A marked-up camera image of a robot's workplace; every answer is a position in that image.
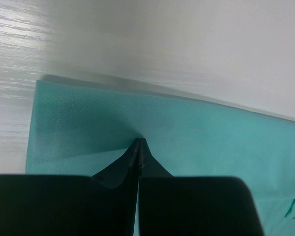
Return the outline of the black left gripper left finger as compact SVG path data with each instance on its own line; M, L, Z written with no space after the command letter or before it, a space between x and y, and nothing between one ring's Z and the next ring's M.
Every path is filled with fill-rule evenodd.
M0 236L133 235L140 142L91 177L0 175Z

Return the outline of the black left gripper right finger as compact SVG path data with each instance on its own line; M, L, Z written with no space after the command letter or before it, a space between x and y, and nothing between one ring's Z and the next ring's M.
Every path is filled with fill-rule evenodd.
M237 177L174 177L139 151L138 211L142 236L261 236L250 190Z

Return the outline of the teal t shirt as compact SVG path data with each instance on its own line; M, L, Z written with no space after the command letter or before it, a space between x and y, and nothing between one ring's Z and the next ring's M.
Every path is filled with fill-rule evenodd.
M91 176L136 138L174 176L236 176L267 236L295 236L295 122L142 88L36 82L26 173Z

